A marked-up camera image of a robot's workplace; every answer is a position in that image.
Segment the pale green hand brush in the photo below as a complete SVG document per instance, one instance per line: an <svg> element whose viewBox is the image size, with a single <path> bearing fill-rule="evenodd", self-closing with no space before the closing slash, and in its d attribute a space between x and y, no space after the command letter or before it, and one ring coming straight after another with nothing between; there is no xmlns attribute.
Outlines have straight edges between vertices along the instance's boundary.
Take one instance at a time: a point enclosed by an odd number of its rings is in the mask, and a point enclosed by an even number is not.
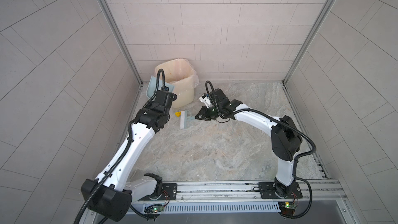
<svg viewBox="0 0 398 224"><path fill-rule="evenodd" d="M189 110L181 111L180 112L180 128L187 129L193 126L193 121L195 117Z"/></svg>

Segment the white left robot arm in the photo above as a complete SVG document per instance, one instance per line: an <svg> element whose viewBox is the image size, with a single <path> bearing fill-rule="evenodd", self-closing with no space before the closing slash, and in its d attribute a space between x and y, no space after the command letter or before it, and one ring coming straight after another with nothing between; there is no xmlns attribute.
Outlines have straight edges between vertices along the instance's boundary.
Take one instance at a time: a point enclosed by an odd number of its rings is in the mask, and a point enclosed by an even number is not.
<svg viewBox="0 0 398 224"><path fill-rule="evenodd" d="M157 72L155 89L153 96L127 124L127 137L107 167L96 179L87 179L83 183L81 192L85 202L74 220L76 224L80 223L86 209L102 215L101 223L109 219L119 222L134 201L162 194L162 178L151 173L137 180L132 190L125 189L141 152L169 122L172 102L177 99L176 94L166 89L163 69Z"/></svg>

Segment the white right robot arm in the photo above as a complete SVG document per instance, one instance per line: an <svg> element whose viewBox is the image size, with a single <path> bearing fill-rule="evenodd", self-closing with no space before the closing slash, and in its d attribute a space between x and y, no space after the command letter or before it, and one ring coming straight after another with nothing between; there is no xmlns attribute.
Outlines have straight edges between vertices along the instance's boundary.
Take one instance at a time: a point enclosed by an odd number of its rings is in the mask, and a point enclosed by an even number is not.
<svg viewBox="0 0 398 224"><path fill-rule="evenodd" d="M230 101L221 89L215 89L208 80L206 92L200 97L204 104L197 120L211 121L223 119L237 120L249 124L271 138L272 152L278 158L277 175L273 192L280 198L293 193L293 185L299 179L296 168L301 157L310 156L316 151L315 143L296 128L291 117L273 117L255 110L239 100Z"/></svg>

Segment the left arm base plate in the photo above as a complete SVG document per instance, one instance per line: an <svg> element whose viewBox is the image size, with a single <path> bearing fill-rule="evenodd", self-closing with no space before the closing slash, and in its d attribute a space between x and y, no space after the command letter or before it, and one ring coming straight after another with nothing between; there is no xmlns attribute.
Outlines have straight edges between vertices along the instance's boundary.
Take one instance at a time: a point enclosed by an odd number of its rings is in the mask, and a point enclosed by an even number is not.
<svg viewBox="0 0 398 224"><path fill-rule="evenodd" d="M176 200L177 183L163 183L162 187L156 187L152 195L145 196L140 201L166 201Z"/></svg>

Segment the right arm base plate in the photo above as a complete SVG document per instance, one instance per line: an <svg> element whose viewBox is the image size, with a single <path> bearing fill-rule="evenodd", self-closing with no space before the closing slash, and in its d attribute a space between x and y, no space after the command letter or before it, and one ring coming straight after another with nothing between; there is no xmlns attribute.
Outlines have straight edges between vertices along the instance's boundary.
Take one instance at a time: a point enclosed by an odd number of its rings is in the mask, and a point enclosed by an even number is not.
<svg viewBox="0 0 398 224"><path fill-rule="evenodd" d="M303 198L300 186L296 181L293 181L290 186L285 186L279 181L259 182L258 187L262 199Z"/></svg>

